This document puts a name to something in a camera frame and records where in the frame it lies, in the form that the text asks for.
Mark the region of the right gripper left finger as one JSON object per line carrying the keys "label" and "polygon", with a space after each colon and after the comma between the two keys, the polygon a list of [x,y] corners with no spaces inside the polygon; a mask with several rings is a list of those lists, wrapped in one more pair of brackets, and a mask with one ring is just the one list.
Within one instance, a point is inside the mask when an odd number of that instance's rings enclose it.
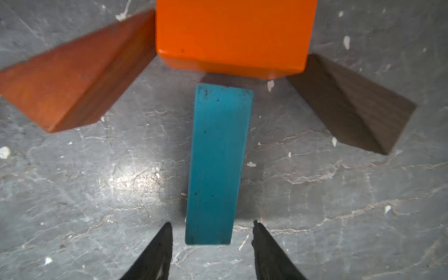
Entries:
{"label": "right gripper left finger", "polygon": [[165,223],[120,280],[167,280],[173,251],[172,224]]}

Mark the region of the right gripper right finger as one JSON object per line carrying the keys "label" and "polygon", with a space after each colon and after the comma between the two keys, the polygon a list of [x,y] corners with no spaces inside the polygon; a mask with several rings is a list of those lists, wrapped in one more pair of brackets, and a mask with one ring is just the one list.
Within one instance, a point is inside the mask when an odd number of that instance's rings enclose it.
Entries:
{"label": "right gripper right finger", "polygon": [[266,227],[254,221],[255,273],[258,280],[307,280],[274,240]]}

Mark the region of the small teal block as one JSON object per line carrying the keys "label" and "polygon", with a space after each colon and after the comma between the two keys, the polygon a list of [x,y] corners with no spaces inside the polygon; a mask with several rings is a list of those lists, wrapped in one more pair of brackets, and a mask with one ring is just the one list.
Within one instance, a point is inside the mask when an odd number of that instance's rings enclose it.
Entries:
{"label": "small teal block", "polygon": [[253,91],[196,87],[185,243],[228,245],[236,216]]}

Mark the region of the dark brown wedge block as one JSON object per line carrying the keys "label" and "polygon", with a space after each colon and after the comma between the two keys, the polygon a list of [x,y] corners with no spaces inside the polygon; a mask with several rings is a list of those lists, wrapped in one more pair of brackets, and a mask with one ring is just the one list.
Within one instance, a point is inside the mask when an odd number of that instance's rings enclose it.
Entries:
{"label": "dark brown wedge block", "polygon": [[412,101],[318,55],[287,77],[339,142],[388,155],[417,108]]}

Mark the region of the reddish brown wedge block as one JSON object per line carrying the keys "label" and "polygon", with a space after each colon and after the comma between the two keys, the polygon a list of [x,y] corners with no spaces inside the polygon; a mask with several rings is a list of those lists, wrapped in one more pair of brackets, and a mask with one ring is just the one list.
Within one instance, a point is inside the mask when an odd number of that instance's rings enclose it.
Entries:
{"label": "reddish brown wedge block", "polygon": [[48,133],[93,124],[156,56],[156,12],[136,14],[1,71],[1,95]]}

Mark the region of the orange rectangular block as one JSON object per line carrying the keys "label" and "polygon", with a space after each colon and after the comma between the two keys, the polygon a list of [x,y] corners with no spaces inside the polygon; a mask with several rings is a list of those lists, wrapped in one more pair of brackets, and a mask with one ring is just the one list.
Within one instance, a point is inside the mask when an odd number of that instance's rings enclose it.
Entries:
{"label": "orange rectangular block", "polygon": [[170,67],[276,79],[306,66],[315,0],[156,2],[156,49]]}

